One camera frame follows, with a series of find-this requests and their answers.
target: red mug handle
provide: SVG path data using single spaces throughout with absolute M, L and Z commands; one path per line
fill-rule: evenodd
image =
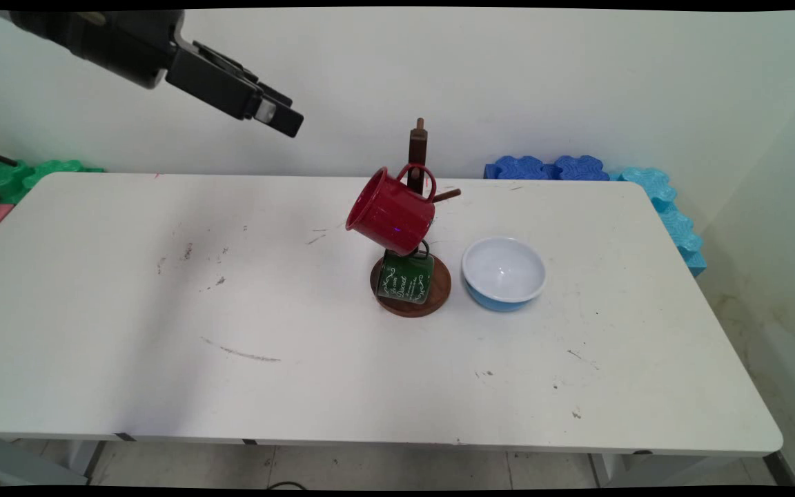
M 422 164 L 407 164 L 404 166 L 404 169 L 400 170 L 400 174 L 397 176 L 397 180 L 400 182 L 401 178 L 404 177 L 404 174 L 411 168 L 416 167 L 418 169 L 422 169 L 426 174 L 428 174 L 429 178 L 431 178 L 431 191 L 429 192 L 429 198 L 426 198 L 425 201 L 431 204 L 433 198 L 435 198 L 435 189 L 438 188 L 438 182 L 435 181 L 435 175 L 433 175 L 428 167 L 423 166 Z

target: green mug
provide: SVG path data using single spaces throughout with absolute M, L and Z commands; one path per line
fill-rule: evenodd
M 431 274 L 435 271 L 435 258 L 429 255 L 429 245 L 425 245 L 425 255 L 414 252 L 400 257 L 392 251 L 385 251 L 382 257 L 382 270 L 376 295 L 411 303 L 425 303 L 431 289 Z

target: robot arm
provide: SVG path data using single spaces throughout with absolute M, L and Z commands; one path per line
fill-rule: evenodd
M 18 28 L 69 49 L 143 88 L 166 81 L 235 119 L 256 119 L 296 136 L 302 114 L 229 57 L 180 37 L 185 10 L 28 12 L 0 10 Z

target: red mug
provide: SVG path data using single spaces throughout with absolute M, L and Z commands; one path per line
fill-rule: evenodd
M 428 198 L 400 182 L 404 174 L 414 167 L 431 178 Z M 410 255 L 435 220 L 435 188 L 435 177 L 421 164 L 407 164 L 397 178 L 391 178 L 384 167 L 373 174 L 357 196 L 345 221 L 345 229 L 356 230 L 398 255 Z

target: round wooden base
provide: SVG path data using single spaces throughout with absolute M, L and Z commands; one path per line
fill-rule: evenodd
M 441 308 L 450 296 L 452 289 L 450 270 L 437 257 L 435 257 L 435 271 L 431 275 L 429 298 L 425 303 L 410 303 L 376 295 L 376 283 L 379 281 L 379 271 L 381 270 L 382 258 L 373 265 L 373 270 L 370 271 L 370 289 L 373 290 L 373 297 L 379 302 L 379 305 L 392 314 L 401 315 L 403 318 L 421 318 L 423 315 L 432 314 Z

